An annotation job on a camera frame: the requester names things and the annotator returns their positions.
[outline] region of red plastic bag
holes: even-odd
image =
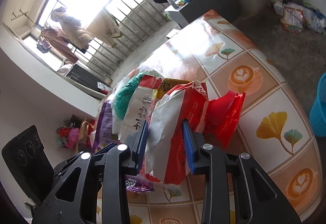
[[[213,134],[226,149],[238,125],[246,94],[229,91],[223,97],[208,103],[206,124],[203,134]]]

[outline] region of blue bucket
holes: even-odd
[[[317,97],[311,108],[309,121],[316,136],[326,136],[326,73],[319,80]]]

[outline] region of beige coat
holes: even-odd
[[[101,9],[91,24],[89,24],[87,31],[111,47],[117,45],[112,38],[120,36],[118,25],[104,9]]]
[[[60,23],[67,38],[80,49],[87,49],[88,44],[95,38],[94,35],[81,27],[80,20],[69,16],[63,7],[53,10],[51,19]]]

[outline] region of silver screw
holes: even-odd
[[[213,149],[213,146],[211,144],[204,144],[203,145],[203,149],[205,149],[205,150],[211,150],[211,149]]]
[[[240,154],[240,157],[243,158],[244,160],[247,160],[250,158],[250,155],[247,152],[242,152]]]
[[[84,152],[80,157],[83,159],[83,160],[87,160],[91,157],[92,154],[90,154],[89,152]]]
[[[117,149],[120,151],[124,151],[128,148],[128,146],[126,144],[120,144],[118,145]]]

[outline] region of purple snack bag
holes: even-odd
[[[92,153],[96,153],[110,143],[120,144],[118,135],[112,133],[112,108],[111,101],[103,103],[98,117],[95,140]],[[126,189],[137,193],[154,191],[153,183],[137,176],[125,175]]]
[[[95,153],[110,143],[119,144],[118,135],[112,134],[112,108],[111,101],[103,103],[98,117],[95,140],[92,146],[92,153]]]
[[[137,176],[126,175],[126,189],[137,193],[154,191],[153,183],[143,180]]]

